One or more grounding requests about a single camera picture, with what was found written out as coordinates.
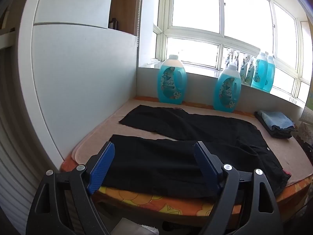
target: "wooden shelf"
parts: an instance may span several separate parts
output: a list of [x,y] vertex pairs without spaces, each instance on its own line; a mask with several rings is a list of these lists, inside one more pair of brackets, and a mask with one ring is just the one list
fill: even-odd
[[111,0],[110,19],[116,18],[119,31],[134,34],[137,0]]

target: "black pants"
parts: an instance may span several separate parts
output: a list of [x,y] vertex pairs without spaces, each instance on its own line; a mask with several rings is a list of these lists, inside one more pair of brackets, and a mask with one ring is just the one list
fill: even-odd
[[247,121],[140,105],[120,123],[179,141],[113,135],[115,158],[104,179],[106,186],[179,198],[212,196],[193,157],[197,141],[237,170],[262,169],[275,195],[290,178],[261,132]]

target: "plastic bottle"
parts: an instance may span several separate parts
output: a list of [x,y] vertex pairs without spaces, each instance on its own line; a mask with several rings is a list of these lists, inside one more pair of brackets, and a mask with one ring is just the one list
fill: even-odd
[[242,64],[240,66],[240,71],[239,71],[239,75],[240,75],[240,78],[241,78],[241,83],[245,82],[249,60],[250,60],[250,56],[245,54],[245,56],[244,56],[244,58],[242,60]]
[[267,56],[267,63],[268,63],[267,76],[263,90],[269,93],[273,87],[275,75],[275,62],[273,56],[271,55]]
[[253,60],[254,60],[254,57],[251,57],[249,61],[248,72],[247,72],[246,79],[245,79],[245,83],[248,84],[249,86],[251,86],[253,72],[254,72]]
[[251,83],[252,87],[263,90],[266,82],[267,68],[268,65],[265,53],[260,52],[255,61],[255,71]]
[[238,67],[239,67],[239,53],[240,51],[239,50],[235,50],[234,51],[234,55],[233,55],[233,61],[235,63],[235,66],[237,67],[237,70],[238,70]]
[[220,74],[215,85],[213,107],[215,110],[233,112],[241,90],[241,79],[234,60]]
[[181,104],[186,90],[187,75],[184,65],[177,55],[169,55],[159,71],[157,78],[160,102]]

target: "blue gripper pad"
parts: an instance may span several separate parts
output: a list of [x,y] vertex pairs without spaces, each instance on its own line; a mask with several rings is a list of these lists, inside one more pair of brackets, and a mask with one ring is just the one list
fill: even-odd
[[98,161],[95,163],[89,176],[89,185],[87,186],[87,192],[92,195],[98,190],[104,180],[104,177],[113,161],[115,155],[114,144],[109,142],[105,144],[99,151]]
[[213,191],[215,195],[218,195],[222,190],[220,182],[223,178],[223,164],[217,156],[212,155],[208,151],[206,146],[201,141],[194,145],[193,155],[195,156],[198,166],[201,169],[208,189]]

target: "white window frame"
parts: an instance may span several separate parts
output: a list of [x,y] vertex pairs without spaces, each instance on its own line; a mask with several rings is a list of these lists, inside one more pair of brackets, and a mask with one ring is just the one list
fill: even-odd
[[[172,26],[173,19],[173,1],[174,0],[159,0],[159,12],[158,12],[158,25],[153,24],[153,31],[157,34],[156,39],[156,59],[159,61],[164,61],[166,59],[166,46],[167,46],[167,38],[179,38],[193,41],[200,41],[209,44],[218,45],[218,54],[217,54],[217,62],[216,66],[207,66],[202,64],[195,64],[191,62],[184,62],[193,64],[201,67],[209,67],[217,70],[222,70],[222,59],[223,59],[223,47],[233,48],[236,50],[240,50],[243,53],[250,54],[252,56],[257,56],[259,54],[260,49],[250,45],[248,43],[242,42],[237,39],[233,39],[227,36],[224,36],[224,6],[220,6],[220,33],[214,33],[201,29],[193,29],[188,27],[181,26]],[[281,5],[279,5],[274,0],[268,0],[270,3],[270,9],[272,14],[272,23],[273,23],[273,54],[275,58],[276,67],[288,75],[292,76],[294,80],[294,84],[292,87],[292,93],[287,93],[294,98],[298,97],[300,83],[304,82],[310,85],[308,80],[305,80],[301,77],[302,75],[302,67],[303,67],[303,40],[302,40],[302,29],[301,22],[293,17],[286,9],[284,9]],[[224,4],[224,0],[219,0],[220,5]],[[295,29],[296,29],[296,41],[297,41],[297,57],[296,57],[296,68],[292,68],[290,65],[282,61],[277,57],[277,21],[274,4],[283,9],[286,13],[288,13],[295,21]]]

